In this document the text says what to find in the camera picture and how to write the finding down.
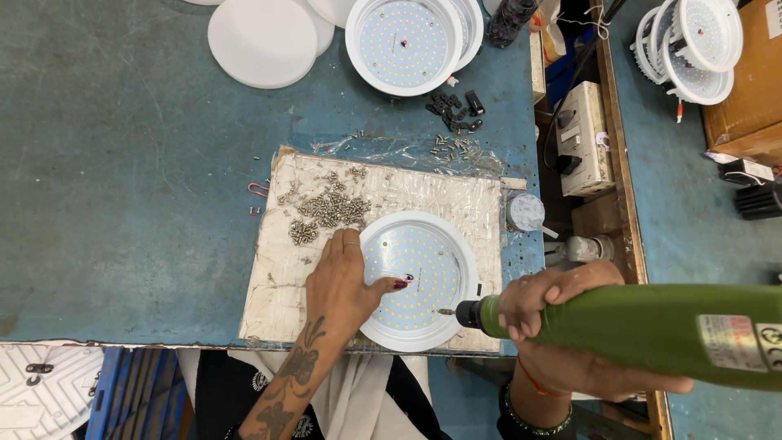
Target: black shirt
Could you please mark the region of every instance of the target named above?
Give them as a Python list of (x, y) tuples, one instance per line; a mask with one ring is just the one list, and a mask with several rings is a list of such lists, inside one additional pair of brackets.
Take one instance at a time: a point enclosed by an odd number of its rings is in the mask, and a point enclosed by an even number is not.
[[(440, 430), (432, 405), (413, 373), (399, 356), (393, 357), (386, 392), (428, 440), (450, 440)], [(195, 425), (199, 440), (241, 440), (235, 429), (244, 421), (269, 380), (255, 367), (233, 359), (222, 350), (202, 350), (195, 385)], [(500, 389), (497, 430), (504, 440), (575, 440), (571, 422), (555, 435), (536, 435), (516, 422), (505, 405), (507, 384)], [(308, 405), (293, 432), (293, 440), (323, 440), (317, 417)]]

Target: label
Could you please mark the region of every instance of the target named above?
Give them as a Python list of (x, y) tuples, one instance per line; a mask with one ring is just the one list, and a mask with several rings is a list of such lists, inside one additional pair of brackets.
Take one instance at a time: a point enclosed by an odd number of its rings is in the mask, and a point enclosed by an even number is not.
[(699, 315), (698, 324), (708, 357), (715, 366), (768, 372), (748, 316)]
[(766, 21), (769, 23), (769, 40), (782, 35), (782, 0), (766, 4)]
[(771, 370), (782, 371), (782, 324), (755, 324), (755, 329)]
[(771, 171), (771, 167), (756, 164), (755, 162), (750, 162), (749, 160), (744, 159), (744, 171), (746, 171), (747, 174), (760, 177), (761, 179), (768, 180), (769, 182), (774, 181), (774, 173)]

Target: green screwdriver handle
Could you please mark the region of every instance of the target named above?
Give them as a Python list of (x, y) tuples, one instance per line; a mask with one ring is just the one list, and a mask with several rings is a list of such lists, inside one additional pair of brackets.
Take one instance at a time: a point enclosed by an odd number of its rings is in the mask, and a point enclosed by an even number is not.
[[(508, 338), (498, 295), (480, 301), (480, 328)], [(623, 366), (737, 388), (782, 391), (782, 289), (633, 284), (589, 290), (548, 305), (530, 338)]]

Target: butterfly tattoo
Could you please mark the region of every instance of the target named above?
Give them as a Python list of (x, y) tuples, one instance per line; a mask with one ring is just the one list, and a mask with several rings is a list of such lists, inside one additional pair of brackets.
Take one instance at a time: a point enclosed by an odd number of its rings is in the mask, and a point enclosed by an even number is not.
[(315, 340), (321, 336), (326, 335), (326, 332), (319, 331), (321, 329), (321, 325), (323, 324), (323, 319), (324, 316), (321, 316), (317, 319), (317, 321), (315, 321), (315, 324), (310, 321), (304, 327), (304, 348), (302, 348), (300, 345), (297, 345), (293, 349), (291, 358), (278, 373), (279, 377), (285, 378), (285, 382), (283, 382), (282, 386), (278, 388), (277, 391), (264, 396), (264, 399), (275, 399), (278, 395), (280, 395), (280, 393), (282, 393), (282, 398), (285, 399), (286, 388), (288, 385), (290, 385), (291, 392), (296, 397), (302, 398), (310, 394), (312, 390), (309, 388), (302, 393), (297, 393), (296, 390), (293, 389), (292, 379), (301, 386), (304, 386), (310, 382), (310, 377), (312, 376), (312, 372), (315, 369), (315, 363), (317, 362), (317, 358), (320, 353), (318, 353), (317, 350), (310, 350), (309, 348), (312, 347), (312, 344), (315, 342)]

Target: tattooed arm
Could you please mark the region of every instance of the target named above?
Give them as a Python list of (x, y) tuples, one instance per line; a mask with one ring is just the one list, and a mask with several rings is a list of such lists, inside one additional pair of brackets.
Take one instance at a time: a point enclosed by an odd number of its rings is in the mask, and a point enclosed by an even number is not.
[(307, 277), (307, 324), (274, 380), (239, 428), (244, 440), (287, 440), (312, 395), (350, 338), (380, 303), (383, 294), (407, 287), (397, 278), (364, 283), (358, 231), (338, 229)]

